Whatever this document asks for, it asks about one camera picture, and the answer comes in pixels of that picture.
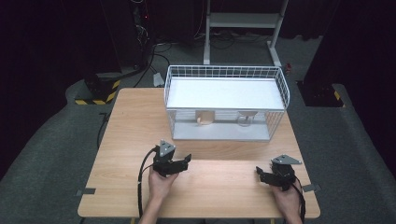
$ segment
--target wooden table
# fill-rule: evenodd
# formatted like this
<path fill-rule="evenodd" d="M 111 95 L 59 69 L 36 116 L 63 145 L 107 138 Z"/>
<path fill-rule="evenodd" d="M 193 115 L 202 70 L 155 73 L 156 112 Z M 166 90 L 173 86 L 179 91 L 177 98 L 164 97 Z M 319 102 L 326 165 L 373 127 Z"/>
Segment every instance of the wooden table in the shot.
<path fill-rule="evenodd" d="M 142 160 L 161 139 L 176 145 L 174 161 L 192 154 L 188 171 L 179 175 L 160 217 L 281 217 L 269 186 L 255 167 L 271 172 L 271 159 L 287 154 L 302 185 L 310 184 L 287 114 L 273 139 L 265 142 L 175 141 L 166 117 L 163 89 L 122 89 L 106 127 L 87 183 L 94 194 L 82 196 L 82 217 L 138 217 L 137 177 Z M 152 163 L 148 158 L 146 165 Z M 149 198 L 149 171 L 143 175 L 143 207 Z M 313 191 L 304 194 L 306 217 L 320 214 Z"/>

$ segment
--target gray carpet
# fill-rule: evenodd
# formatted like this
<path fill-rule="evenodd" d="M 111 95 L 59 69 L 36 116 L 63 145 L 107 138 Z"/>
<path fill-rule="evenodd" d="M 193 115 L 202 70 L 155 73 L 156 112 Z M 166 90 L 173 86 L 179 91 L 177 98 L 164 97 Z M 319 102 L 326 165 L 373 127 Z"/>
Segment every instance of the gray carpet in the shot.
<path fill-rule="evenodd" d="M 212 64 L 272 65 L 264 40 L 265 36 L 250 36 L 232 45 L 213 41 Z M 282 64 L 292 66 L 286 76 L 291 94 L 290 121 L 310 178 L 322 188 L 317 192 L 321 215 L 306 223 L 396 223 L 395 179 L 364 131 L 345 88 L 334 84 L 345 107 L 304 105 L 295 81 L 304 78 L 319 43 L 320 39 L 303 41 L 299 37 L 279 38 L 276 43 Z M 160 45 L 156 50 L 171 64 L 203 61 L 203 43 L 199 41 L 194 47 Z M 152 66 L 165 78 L 164 58 L 156 56 Z M 153 87 L 152 75 L 148 70 L 137 87 Z M 123 79 L 120 89 L 131 88 L 139 78 Z M 81 221 L 77 213 L 80 197 L 75 194 L 84 189 L 96 156 L 103 121 L 100 113 L 110 113 L 114 104 L 75 105 L 81 84 L 67 90 L 68 105 L 37 130 L 0 182 L 1 224 Z M 86 224 L 130 222 L 129 218 L 84 220 Z"/>

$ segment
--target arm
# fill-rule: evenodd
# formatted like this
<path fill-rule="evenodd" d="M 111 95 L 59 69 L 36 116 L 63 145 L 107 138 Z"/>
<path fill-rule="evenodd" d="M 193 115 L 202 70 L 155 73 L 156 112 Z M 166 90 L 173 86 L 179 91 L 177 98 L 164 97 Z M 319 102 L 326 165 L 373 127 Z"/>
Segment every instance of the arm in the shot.
<path fill-rule="evenodd" d="M 301 186 L 294 182 L 294 186 L 301 191 Z M 283 218 L 286 219 L 288 224 L 302 224 L 300 218 L 300 197 L 295 188 L 290 187 L 286 191 L 282 191 L 280 187 L 270 185 L 273 193 L 275 194 L 277 207 L 282 213 Z"/>
<path fill-rule="evenodd" d="M 152 167 L 149 168 L 149 199 L 143 216 L 140 218 L 139 224 L 156 223 L 161 206 L 163 205 L 163 201 L 168 195 L 177 176 L 178 174 L 163 177 L 155 172 Z"/>

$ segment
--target human hand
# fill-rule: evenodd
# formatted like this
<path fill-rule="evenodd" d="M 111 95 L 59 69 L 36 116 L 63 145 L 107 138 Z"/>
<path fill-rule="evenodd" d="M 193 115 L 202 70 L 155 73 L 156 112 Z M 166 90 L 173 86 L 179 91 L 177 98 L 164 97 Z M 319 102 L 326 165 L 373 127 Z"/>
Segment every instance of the human hand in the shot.
<path fill-rule="evenodd" d="M 169 194 L 172 184 L 178 177 L 177 174 L 169 175 L 168 177 L 161 176 L 154 171 L 152 166 L 149 168 L 148 185 L 149 196 L 151 200 L 159 200 L 162 202 Z"/>
<path fill-rule="evenodd" d="M 302 192 L 301 185 L 296 180 L 293 185 Z M 300 218 L 300 195 L 297 189 L 290 186 L 286 191 L 282 191 L 282 188 L 270 185 L 271 190 L 275 194 L 277 208 L 279 209 L 282 216 L 286 219 L 289 224 L 300 224 L 303 223 Z"/>

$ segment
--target white metal basket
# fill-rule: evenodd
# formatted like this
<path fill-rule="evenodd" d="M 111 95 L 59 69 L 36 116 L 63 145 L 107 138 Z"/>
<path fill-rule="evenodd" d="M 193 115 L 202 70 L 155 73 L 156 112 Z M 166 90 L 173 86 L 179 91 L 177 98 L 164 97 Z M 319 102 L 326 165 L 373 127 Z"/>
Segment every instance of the white metal basket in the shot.
<path fill-rule="evenodd" d="M 277 66 L 171 65 L 164 88 L 174 139 L 269 141 L 289 101 Z"/>

